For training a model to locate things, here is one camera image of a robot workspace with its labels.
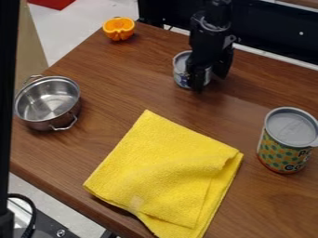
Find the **microfiber cloth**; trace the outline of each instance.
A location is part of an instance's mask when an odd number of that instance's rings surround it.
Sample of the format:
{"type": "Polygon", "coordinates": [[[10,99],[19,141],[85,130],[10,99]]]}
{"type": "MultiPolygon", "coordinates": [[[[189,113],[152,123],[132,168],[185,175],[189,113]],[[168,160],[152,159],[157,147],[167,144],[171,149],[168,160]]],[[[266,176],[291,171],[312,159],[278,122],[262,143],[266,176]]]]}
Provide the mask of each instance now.
{"type": "Polygon", "coordinates": [[[243,155],[145,111],[85,182],[160,238],[202,237],[243,155]]]}

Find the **floor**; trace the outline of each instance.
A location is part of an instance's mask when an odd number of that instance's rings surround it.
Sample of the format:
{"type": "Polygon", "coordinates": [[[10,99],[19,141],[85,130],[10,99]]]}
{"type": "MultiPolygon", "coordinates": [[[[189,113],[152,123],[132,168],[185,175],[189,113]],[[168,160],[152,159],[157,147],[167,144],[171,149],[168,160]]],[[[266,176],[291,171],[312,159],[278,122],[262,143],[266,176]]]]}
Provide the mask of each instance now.
{"type": "MultiPolygon", "coordinates": [[[[134,20],[138,18],[137,0],[77,0],[62,11],[36,5],[29,6],[49,66],[99,29],[106,19],[116,16],[127,16],[134,20]]],[[[187,31],[175,28],[172,31],[189,34],[187,31]]],[[[317,66],[309,63],[250,47],[240,45],[235,47],[318,70],[317,66]]],[[[100,238],[105,231],[98,224],[12,174],[10,175],[10,191],[29,196],[38,209],[82,238],[100,238]]]]}

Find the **can lid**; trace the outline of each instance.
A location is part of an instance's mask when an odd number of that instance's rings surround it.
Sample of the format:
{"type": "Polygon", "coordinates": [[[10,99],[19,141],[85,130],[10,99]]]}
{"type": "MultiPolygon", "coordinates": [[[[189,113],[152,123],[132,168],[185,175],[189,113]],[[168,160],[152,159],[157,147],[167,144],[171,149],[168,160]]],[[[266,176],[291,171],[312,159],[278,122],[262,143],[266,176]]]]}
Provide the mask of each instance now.
{"type": "Polygon", "coordinates": [[[311,146],[318,136],[316,119],[297,108],[284,107],[271,111],[266,116],[265,125],[274,139],[287,146],[311,146]]]}
{"type": "Polygon", "coordinates": [[[186,72],[186,61],[188,57],[191,55],[191,51],[182,51],[178,53],[177,56],[173,59],[173,65],[175,67],[175,70],[177,70],[178,73],[185,73],[186,72]]]}

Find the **small metal bowl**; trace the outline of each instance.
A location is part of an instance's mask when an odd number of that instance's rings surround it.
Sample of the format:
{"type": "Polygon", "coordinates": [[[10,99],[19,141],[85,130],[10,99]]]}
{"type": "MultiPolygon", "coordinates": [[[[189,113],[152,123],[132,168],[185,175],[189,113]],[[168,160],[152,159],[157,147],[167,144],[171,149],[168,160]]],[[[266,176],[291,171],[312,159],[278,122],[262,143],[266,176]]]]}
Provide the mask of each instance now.
{"type": "Polygon", "coordinates": [[[80,112],[80,89],[61,76],[31,76],[15,99],[15,113],[36,130],[67,130],[80,112]]]}

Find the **metal tin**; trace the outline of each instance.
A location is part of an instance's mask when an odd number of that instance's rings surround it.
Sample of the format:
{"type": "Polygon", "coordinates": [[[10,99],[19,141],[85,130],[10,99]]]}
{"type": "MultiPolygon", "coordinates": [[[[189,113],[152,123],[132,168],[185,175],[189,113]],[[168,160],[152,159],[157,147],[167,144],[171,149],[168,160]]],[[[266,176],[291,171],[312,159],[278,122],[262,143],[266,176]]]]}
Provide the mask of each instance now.
{"type": "MultiPolygon", "coordinates": [[[[188,86],[188,76],[186,74],[186,61],[191,55],[191,50],[186,50],[178,53],[173,58],[173,75],[177,84],[184,88],[190,88],[188,86]]],[[[210,83],[212,75],[212,68],[205,69],[205,86],[210,83]]]]}
{"type": "Polygon", "coordinates": [[[270,111],[259,139],[258,158],[270,170],[296,173],[318,146],[318,124],[309,113],[292,107],[270,111]]]}

